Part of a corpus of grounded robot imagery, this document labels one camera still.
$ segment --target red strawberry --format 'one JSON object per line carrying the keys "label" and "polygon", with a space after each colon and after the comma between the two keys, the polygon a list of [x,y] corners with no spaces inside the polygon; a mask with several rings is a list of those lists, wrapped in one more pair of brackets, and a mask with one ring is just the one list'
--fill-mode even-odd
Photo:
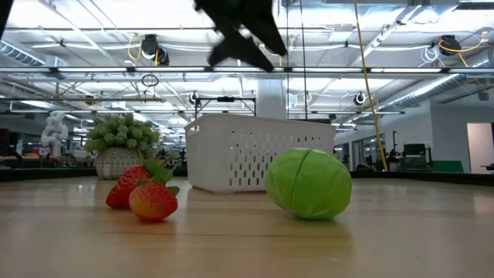
{"label": "red strawberry", "polygon": [[133,166],[129,168],[118,179],[117,185],[113,187],[108,195],[107,205],[113,209],[128,209],[129,195],[136,188],[136,180],[147,180],[150,178],[144,166]]}
{"label": "red strawberry", "polygon": [[107,197],[107,205],[112,209],[128,209],[129,206],[129,195],[136,188],[137,180],[148,180],[156,174],[160,173],[163,177],[169,173],[169,170],[164,169],[164,165],[173,159],[172,156],[167,158],[158,165],[154,158],[149,158],[143,161],[143,165],[133,166],[129,168],[123,175],[118,179],[117,185],[113,187],[110,194]]}
{"label": "red strawberry", "polygon": [[178,208],[177,198],[171,191],[155,182],[139,186],[130,194],[130,209],[145,222],[162,221]]}
{"label": "red strawberry", "polygon": [[175,196],[179,188],[166,187],[172,175],[173,169],[164,169],[151,181],[136,182],[137,188],[130,193],[129,203],[130,209],[138,218],[147,222],[158,222],[177,210],[178,203]]}

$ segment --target white plastic basket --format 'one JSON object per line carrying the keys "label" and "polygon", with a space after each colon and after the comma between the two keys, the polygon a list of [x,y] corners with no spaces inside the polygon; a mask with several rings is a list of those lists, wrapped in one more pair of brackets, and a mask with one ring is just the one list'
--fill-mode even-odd
{"label": "white plastic basket", "polygon": [[185,127],[188,179],[210,192],[263,191],[269,163],[294,147],[333,153],[336,128],[297,120],[209,114]]}

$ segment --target flower pot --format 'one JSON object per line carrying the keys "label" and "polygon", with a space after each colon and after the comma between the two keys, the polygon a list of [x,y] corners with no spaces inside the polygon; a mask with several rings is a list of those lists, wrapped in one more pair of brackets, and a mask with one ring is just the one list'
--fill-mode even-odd
{"label": "flower pot", "polygon": [[95,160],[98,176],[106,180],[117,180],[128,168],[139,164],[139,154],[124,147],[109,147]]}

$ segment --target green succulent plant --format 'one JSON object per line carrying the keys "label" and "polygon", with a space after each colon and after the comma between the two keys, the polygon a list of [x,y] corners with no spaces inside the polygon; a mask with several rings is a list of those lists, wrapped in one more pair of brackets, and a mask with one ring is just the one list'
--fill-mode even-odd
{"label": "green succulent plant", "polygon": [[125,117],[107,116],[94,119],[94,130],[87,134],[84,145],[86,151],[104,151],[109,147],[125,147],[130,151],[139,151],[144,157],[154,154],[153,144],[160,139],[153,131],[151,122],[140,122],[133,114]]}

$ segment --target table surface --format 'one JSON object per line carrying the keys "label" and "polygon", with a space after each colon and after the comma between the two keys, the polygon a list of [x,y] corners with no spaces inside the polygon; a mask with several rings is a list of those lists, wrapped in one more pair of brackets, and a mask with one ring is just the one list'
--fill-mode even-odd
{"label": "table surface", "polygon": [[494,188],[354,181],[348,210],[298,220],[263,193],[181,187],[145,224],[104,201],[111,181],[0,184],[0,277],[492,277]]}

